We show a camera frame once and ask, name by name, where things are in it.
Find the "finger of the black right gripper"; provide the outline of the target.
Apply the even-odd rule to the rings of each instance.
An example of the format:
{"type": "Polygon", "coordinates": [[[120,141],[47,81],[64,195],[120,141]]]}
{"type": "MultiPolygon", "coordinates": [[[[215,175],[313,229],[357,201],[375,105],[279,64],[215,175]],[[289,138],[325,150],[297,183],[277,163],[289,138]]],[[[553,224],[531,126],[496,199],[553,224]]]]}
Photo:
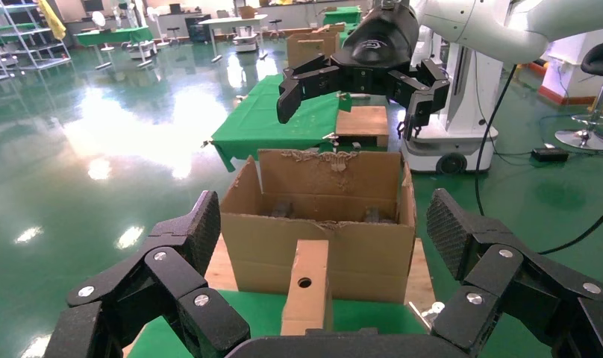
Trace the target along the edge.
{"type": "Polygon", "coordinates": [[[278,121],[285,125],[305,100],[340,90],[340,67],[331,57],[319,54],[315,58],[284,70],[276,102],[278,121]]]}
{"type": "Polygon", "coordinates": [[[387,73],[388,99],[405,109],[401,136],[410,141],[428,126],[430,116],[442,110],[449,94],[450,80],[430,58],[408,73],[394,69],[387,73]]]}

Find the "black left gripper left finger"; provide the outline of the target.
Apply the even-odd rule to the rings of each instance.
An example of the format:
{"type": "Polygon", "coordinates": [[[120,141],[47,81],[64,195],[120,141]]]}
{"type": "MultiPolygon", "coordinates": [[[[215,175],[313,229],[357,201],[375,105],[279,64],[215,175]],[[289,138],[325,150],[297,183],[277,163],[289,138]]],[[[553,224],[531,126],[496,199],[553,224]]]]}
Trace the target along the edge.
{"type": "Polygon", "coordinates": [[[142,329],[164,318],[194,357],[225,357],[250,337],[249,324],[205,280],[221,232],[218,195],[157,223],[131,256],[76,286],[47,357],[122,357],[142,329]]]}

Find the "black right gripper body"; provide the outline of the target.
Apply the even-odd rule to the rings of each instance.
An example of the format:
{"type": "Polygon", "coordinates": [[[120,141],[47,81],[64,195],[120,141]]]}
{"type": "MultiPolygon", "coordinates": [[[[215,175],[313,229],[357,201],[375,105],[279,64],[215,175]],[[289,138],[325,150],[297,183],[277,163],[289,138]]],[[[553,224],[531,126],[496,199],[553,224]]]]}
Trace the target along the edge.
{"type": "Polygon", "coordinates": [[[410,70],[419,36],[419,23],[406,4],[374,8],[331,56],[340,68],[337,80],[342,92],[389,95],[391,71],[410,70]]]}

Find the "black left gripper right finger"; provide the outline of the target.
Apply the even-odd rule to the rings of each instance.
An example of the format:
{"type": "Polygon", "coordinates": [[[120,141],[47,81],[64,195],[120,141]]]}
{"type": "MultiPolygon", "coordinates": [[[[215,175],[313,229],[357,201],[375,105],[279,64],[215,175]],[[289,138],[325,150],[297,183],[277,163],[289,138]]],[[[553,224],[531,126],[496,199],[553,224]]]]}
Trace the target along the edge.
{"type": "Polygon", "coordinates": [[[603,283],[532,251],[502,222],[434,191],[427,232],[460,288],[432,324],[434,336],[476,357],[511,315],[553,357],[603,357],[603,283]]]}

